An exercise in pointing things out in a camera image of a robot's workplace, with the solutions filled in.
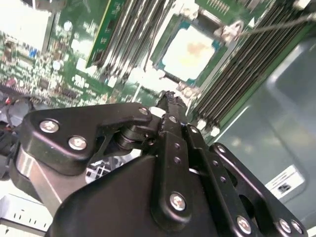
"capacitor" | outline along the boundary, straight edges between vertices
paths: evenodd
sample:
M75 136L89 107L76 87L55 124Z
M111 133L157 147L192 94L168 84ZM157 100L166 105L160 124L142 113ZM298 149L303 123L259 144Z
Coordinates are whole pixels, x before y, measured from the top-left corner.
M66 21L64 23L64 30L65 31L70 31L70 29L72 28L73 24L70 21Z
M53 69L56 70L56 71L59 71L62 67L62 62L59 61L59 60L56 60L53 62Z

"black metal bracket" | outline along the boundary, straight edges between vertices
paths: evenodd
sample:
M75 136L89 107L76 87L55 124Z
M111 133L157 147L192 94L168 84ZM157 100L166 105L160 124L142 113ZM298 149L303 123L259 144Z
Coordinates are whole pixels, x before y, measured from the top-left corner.
M167 231L179 231L190 221L192 193L188 187L189 159L181 124L165 114L158 136L158 150L151 211L156 222Z
M64 175L79 175L97 152L96 138L105 136L105 148L121 127L146 125L151 120L151 113L138 103L35 111L24 117L20 141L25 152L50 168ZM54 122L58 130L42 131L43 121ZM81 138L86 147L71 148L72 137Z
M206 229L212 227L212 230L206 231L213 233L212 236L307 236L302 223L226 147L213 144L208 148L201 133L193 125L187 124L184 117L186 107L181 99L174 98L171 92L165 92L158 106L166 111L162 118L152 116L149 110L137 103L38 111L25 117L19 150L23 149L24 157L31 156L29 160L44 164L45 168L48 166L51 169L50 178L55 177L52 174L63 178L82 177L91 162L127 154L135 148L143 150L142 157L75 191L56 212L57 218L64 220L71 217L71 223L78 223L76 226L85 229L84 233L92 229L96 233L94 223L89 222L89 218L82 218L80 208L77 209L73 203L89 203L93 211L103 214L97 204L100 202L112 210L123 205L124 210L140 215L138 218L151 214L155 229L145 228L144 233L148 236L161 236L156 235L161 232L166 236L193 236L192 233L200 233L195 230L196 222L200 221L198 218L203 216L205 220L207 215L212 216L210 222L213 220L214 223L202 223L201 226ZM40 127L43 121L54 122L58 129L54 132L43 131ZM72 148L69 141L73 136L82 138L86 146L80 150ZM128 167L134 167L137 171L128 170ZM148 177L141 177L144 167L148 168L144 172ZM189 169L195 170L199 178ZM133 180L131 183L137 180L137 185L143 183L146 187L126 187L129 178ZM30 185L29 190L33 191L34 187ZM135 190L150 196L141 198L144 203L150 204L144 207L136 204L140 194L134 198L132 194ZM192 190L199 190L200 197L195 197ZM109 207L111 204L103 203L105 198L114 203L109 196L123 193L118 198L119 207ZM122 204L130 199L131 205ZM72 214L68 215L68 211L64 210L72 210ZM119 215L111 218L127 218L125 221L128 222L128 218L133 217Z

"green circuit board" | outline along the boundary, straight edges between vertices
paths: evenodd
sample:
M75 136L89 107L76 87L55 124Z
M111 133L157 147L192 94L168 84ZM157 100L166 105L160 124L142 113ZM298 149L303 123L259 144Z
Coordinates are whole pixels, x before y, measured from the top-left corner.
M253 28L248 23L260 20L273 1L252 0L251 2L256 2L254 8L243 2L245 1L196 1L201 8L225 24L242 20L246 30ZM155 90L146 88L135 80L122 82L120 78L105 76L96 66L91 66L98 60L100 53L107 49L115 27L123 17L125 3L127 0L68 0L61 12L49 14L46 30L42 33L43 47L40 45L37 50L31 43L24 42L24 36L17 38L10 35L0 24L1 85L21 94L34 95L51 107L130 102L141 85L135 101L146 106L154 105L161 87ZM157 59L159 52L165 47L180 18L179 15L172 16L155 47L152 61ZM226 51L225 46L217 51L195 85L203 84Z

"white label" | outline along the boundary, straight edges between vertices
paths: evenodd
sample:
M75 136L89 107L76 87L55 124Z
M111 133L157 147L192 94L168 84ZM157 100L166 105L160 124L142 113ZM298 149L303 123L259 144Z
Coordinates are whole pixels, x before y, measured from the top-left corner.
M250 26L251 28L255 27L255 18L254 17L251 19L251 21L249 22L248 26Z
M266 184L266 188L274 196L276 196L277 199L280 199L304 182L305 179L301 175L301 173L296 169L294 165L291 165L273 180L268 182Z

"electronic component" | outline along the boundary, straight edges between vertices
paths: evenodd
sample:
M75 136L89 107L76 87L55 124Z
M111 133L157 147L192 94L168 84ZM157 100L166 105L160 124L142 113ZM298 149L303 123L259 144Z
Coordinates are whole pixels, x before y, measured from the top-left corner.
M4 45L4 56L7 62L12 62L12 48L13 45L11 42L6 42Z
M187 84L194 84L223 46L220 36L214 34L221 25L203 15L193 22L180 18L177 25L154 61L154 67L187 81Z
M47 90L47 89L48 89L48 86L49 86L49 81L47 81L47 80L45 80L45 79L43 79L43 78L41 78L41 79L39 80L39 87L40 87L41 89Z
M5 83L5 86L13 87L17 82L18 80L16 78L10 77L9 80Z
M70 99L76 99L77 98L77 93L74 92L73 90L70 90L68 88L61 88L60 93Z
M250 3L248 4L247 8L251 11L253 11L258 4L261 2L261 0L251 0Z
M94 40L93 48L87 60L86 67L97 64L110 43L114 27L119 20L126 0L109 1L99 27L97 37Z
M14 23L8 23L7 17L16 12ZM0 32L39 51L47 49L52 18L49 12L32 9L20 0L0 1Z

